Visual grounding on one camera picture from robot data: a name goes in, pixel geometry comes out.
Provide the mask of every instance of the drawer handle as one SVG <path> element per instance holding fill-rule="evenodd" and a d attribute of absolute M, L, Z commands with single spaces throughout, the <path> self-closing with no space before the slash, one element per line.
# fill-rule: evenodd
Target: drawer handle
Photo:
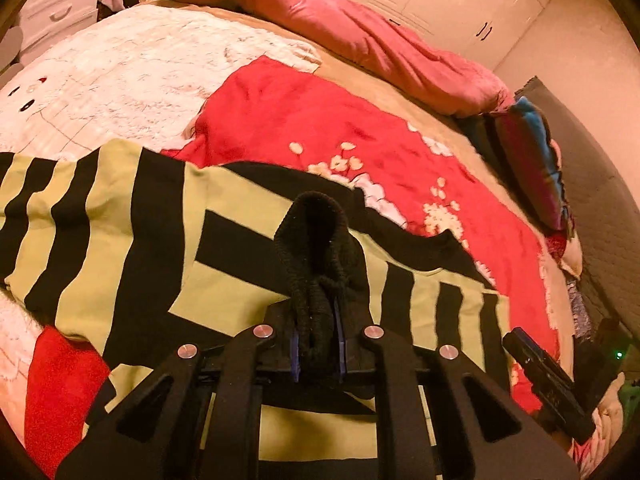
<path fill-rule="evenodd" d="M 484 41 L 484 40 L 486 40 L 486 38 L 489 36 L 489 34 L 491 34 L 491 31 L 492 31 L 492 30 L 494 30 L 494 28 L 493 28 L 493 27 L 489 27 L 489 32 L 488 32 L 488 33 L 486 33 L 486 34 L 484 35 L 484 38 L 482 38 L 482 40 L 480 40 L 480 41 Z"/>
<path fill-rule="evenodd" d="M 59 22 L 60 20 L 66 18 L 68 16 L 68 14 L 71 12 L 71 5 L 69 5 L 66 10 L 64 10 L 63 12 L 54 12 L 50 18 L 52 22 Z"/>
<path fill-rule="evenodd" d="M 484 27 L 480 29 L 480 32 L 476 34 L 476 38 L 482 34 L 482 31 L 486 29 L 486 26 L 489 25 L 489 22 L 484 22 Z"/>

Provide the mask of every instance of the round metal pin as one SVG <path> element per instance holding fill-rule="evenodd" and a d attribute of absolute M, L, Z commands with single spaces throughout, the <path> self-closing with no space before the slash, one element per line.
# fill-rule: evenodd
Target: round metal pin
<path fill-rule="evenodd" d="M 385 335 L 385 331 L 381 326 L 378 325 L 370 325 L 364 329 L 364 335 L 369 339 L 380 339 L 383 335 Z"/>
<path fill-rule="evenodd" d="M 254 335 L 261 339 L 269 337 L 273 334 L 273 327 L 271 325 L 258 325 L 254 328 Z"/>
<path fill-rule="evenodd" d="M 196 345 L 186 344 L 178 348 L 178 357 L 182 359 L 191 359 L 197 353 L 198 347 Z"/>
<path fill-rule="evenodd" d="M 459 354 L 460 352 L 458 352 L 458 349 L 453 345 L 444 345 L 440 347 L 440 355 L 445 359 L 455 359 Z"/>

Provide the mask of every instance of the yellow and black striped shirt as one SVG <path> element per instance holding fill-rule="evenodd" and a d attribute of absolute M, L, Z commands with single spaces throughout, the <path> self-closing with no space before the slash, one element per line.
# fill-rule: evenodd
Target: yellow and black striped shirt
<path fill-rule="evenodd" d="M 180 345 L 224 344 L 288 297 L 273 236 L 308 190 L 346 213 L 364 256 L 363 316 L 417 346 L 462 348 L 509 387 L 507 298 L 450 232 L 409 234 L 366 208 L 359 189 L 252 162 L 198 170 L 124 140 L 77 162 L 1 153 L 0 179 L 6 287 L 37 319 L 91 342 L 112 370 L 89 424 Z M 365 459 L 325 476 L 366 473 L 376 456 L 372 405 L 341 392 L 311 397 L 265 401 L 265 471 L 316 478 L 304 469 L 315 461 Z"/>

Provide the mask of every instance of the white wall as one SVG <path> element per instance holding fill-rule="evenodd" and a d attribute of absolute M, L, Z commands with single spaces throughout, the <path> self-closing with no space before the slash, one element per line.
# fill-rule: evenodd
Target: white wall
<path fill-rule="evenodd" d="M 495 73 L 514 91 L 537 75 L 640 204 L 640 52 L 606 0 L 551 0 Z"/>

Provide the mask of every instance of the black eye print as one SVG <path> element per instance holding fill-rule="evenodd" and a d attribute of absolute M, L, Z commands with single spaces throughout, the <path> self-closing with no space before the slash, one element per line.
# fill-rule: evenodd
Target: black eye print
<path fill-rule="evenodd" d="M 29 101 L 27 104 L 25 104 L 22 108 L 20 108 L 20 111 L 23 112 L 25 111 L 27 108 L 29 108 L 32 104 L 34 104 L 34 99 L 32 99 L 31 101 Z"/>

